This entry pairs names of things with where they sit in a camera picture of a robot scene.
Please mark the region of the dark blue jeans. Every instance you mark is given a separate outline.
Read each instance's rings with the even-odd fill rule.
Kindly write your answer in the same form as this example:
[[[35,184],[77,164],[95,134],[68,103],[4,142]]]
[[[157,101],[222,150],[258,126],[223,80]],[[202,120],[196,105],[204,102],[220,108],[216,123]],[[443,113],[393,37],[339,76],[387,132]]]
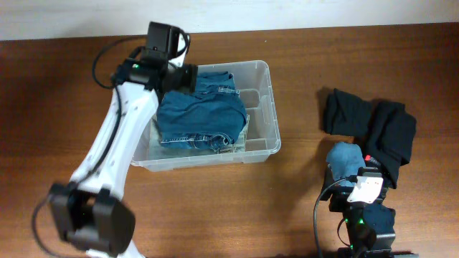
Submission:
[[[247,124],[230,72],[198,74],[193,93],[166,93],[156,117],[161,146],[176,149],[219,151],[236,143]]]

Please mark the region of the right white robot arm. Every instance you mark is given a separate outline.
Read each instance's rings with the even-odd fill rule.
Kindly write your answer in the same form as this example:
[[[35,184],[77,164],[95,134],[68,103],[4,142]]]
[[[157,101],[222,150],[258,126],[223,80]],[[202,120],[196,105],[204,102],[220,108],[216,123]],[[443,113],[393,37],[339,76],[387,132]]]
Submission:
[[[322,191],[313,210],[316,246],[320,247],[317,210],[320,201],[329,202],[329,211],[342,214],[337,229],[343,225],[349,241],[332,254],[338,258],[406,258],[418,257],[411,251],[392,250],[396,238],[396,212],[382,204],[387,188],[378,168],[361,167],[357,174],[334,179],[327,168]]]

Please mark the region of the light blue jeans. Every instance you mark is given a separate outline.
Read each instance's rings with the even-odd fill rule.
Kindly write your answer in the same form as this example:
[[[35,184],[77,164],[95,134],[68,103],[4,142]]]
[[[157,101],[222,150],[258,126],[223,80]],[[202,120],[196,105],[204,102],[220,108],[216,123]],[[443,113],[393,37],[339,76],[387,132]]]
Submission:
[[[232,145],[227,145],[223,148],[220,148],[218,151],[213,151],[210,149],[179,149],[179,148],[166,148],[161,146],[161,133],[159,132],[158,123],[156,120],[156,115],[151,119],[150,123],[150,140],[148,147],[147,157],[151,160],[158,159],[167,159],[167,158],[181,158],[188,156],[206,156],[213,154],[224,154],[224,153],[243,153],[246,149],[247,141],[247,132],[249,124],[243,128],[239,134],[239,138]]]

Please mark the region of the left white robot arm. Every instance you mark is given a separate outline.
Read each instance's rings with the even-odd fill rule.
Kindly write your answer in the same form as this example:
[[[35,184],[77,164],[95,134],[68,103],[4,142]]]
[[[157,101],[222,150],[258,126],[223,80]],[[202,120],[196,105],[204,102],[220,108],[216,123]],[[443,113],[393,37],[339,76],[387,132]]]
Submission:
[[[110,77],[111,104],[85,159],[39,204],[49,205],[59,238],[89,257],[141,256],[136,218],[122,202],[131,159],[162,97],[195,88],[197,66],[184,62],[189,34],[152,21],[144,38]]]

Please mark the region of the clear plastic storage bin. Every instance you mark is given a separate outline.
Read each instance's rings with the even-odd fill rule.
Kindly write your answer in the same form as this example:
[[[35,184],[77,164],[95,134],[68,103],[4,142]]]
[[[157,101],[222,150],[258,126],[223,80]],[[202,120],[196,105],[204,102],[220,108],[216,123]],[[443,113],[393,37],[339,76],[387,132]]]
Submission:
[[[150,171],[219,165],[224,163],[264,162],[281,147],[278,118],[273,97],[270,70],[266,62],[244,62],[200,65],[198,72],[229,72],[245,104],[248,124],[240,136],[237,150],[215,153],[211,150],[182,150],[159,145],[156,119],[145,127],[131,164]]]

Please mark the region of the large black garment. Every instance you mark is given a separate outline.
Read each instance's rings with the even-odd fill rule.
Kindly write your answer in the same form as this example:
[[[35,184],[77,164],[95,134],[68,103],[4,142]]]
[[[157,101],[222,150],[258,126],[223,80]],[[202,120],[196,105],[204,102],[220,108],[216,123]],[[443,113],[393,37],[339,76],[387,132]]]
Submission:
[[[374,111],[364,154],[379,163],[390,188],[397,187],[399,168],[410,162],[416,125],[400,102],[381,101]]]

